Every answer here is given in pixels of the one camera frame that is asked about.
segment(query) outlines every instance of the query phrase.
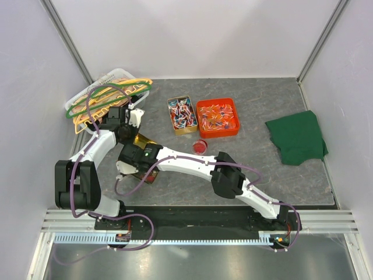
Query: orange tray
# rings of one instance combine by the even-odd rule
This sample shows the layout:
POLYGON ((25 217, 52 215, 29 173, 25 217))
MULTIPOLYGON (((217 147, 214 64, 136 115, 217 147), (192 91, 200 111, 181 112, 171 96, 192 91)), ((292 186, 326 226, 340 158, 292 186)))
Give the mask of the orange tray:
POLYGON ((225 105, 229 104, 233 110, 233 116, 236 123, 236 128, 233 129, 224 129, 224 130, 217 130, 217 131, 206 131, 202 129, 202 126, 199 126, 199 135, 202 138, 216 138, 216 137, 226 137, 226 136, 234 136, 238 134, 238 130, 240 129, 240 121, 238 120, 237 111, 235 109, 235 105, 232 98, 219 98, 219 99, 208 99, 208 100, 200 100, 197 102, 196 110, 199 119, 200 112, 199 108, 201 107, 209 107, 212 105, 225 105))

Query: gray table surface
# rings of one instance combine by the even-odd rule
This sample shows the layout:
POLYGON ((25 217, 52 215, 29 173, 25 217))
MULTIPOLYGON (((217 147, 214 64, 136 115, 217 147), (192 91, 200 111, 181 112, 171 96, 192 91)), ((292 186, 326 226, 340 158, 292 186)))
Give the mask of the gray table surface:
MULTIPOLYGON (((269 196, 294 205, 332 205, 331 187, 320 160, 300 166, 281 163, 277 148, 270 141, 265 122, 305 110, 294 78, 260 79, 174 79, 155 80, 146 99, 140 133, 168 148, 190 153, 199 139, 194 132, 175 136, 168 116, 167 99, 189 95, 198 100, 230 97, 237 108, 241 128, 237 136, 208 139, 206 155, 227 152, 237 163, 260 170, 264 180, 257 185, 269 196)), ((144 184, 136 193, 121 198, 114 193, 118 174, 115 162, 122 145, 117 145, 98 168, 103 193, 127 205, 242 205, 238 199, 217 196, 211 183, 176 172, 161 172, 152 185, 144 184)), ((255 175, 246 173, 249 179, 255 175)), ((119 184, 119 192, 133 189, 138 180, 132 176, 119 184)))

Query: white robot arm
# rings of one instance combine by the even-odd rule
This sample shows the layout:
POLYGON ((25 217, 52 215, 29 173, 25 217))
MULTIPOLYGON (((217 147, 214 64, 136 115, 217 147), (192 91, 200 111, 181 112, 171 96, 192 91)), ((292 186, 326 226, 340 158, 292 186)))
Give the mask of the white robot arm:
POLYGON ((117 143, 124 144, 117 161, 117 169, 122 175, 147 172, 154 165, 159 171, 174 171, 201 177, 212 183, 214 192, 224 198, 238 198, 253 207, 266 219, 277 219, 280 205, 278 200, 250 185, 232 158, 220 152, 218 156, 197 156, 181 153, 158 144, 147 144, 144 149, 133 144, 139 131, 140 109, 110 108, 107 121, 100 126, 100 135, 95 133, 83 149, 69 160, 60 160, 55 167, 55 201, 61 208, 70 208, 69 183, 72 166, 81 158, 75 180, 76 209, 94 211, 107 216, 118 216, 119 201, 101 194, 96 169, 100 162, 117 143))

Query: green cloth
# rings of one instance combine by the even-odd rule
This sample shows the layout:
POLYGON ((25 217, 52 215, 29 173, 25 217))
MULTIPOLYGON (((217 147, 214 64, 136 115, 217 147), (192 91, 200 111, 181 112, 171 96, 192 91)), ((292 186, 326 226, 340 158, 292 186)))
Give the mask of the green cloth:
POLYGON ((270 140, 280 150, 285 165, 300 165, 307 159, 323 160, 328 154, 312 111, 267 121, 266 125, 271 133, 270 140))

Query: white wall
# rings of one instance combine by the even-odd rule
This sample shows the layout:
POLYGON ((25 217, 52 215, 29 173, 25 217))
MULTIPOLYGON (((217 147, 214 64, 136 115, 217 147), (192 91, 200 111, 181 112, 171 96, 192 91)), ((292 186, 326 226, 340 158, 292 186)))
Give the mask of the white wall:
POLYGON ((373 2, 350 1, 305 78, 328 146, 337 199, 351 209, 373 262, 373 2))
POLYGON ((94 78, 295 77, 338 0, 52 0, 94 78))
POLYGON ((38 0, 2 1, 0 34, 0 278, 20 280, 72 145, 64 103, 86 85, 38 0))

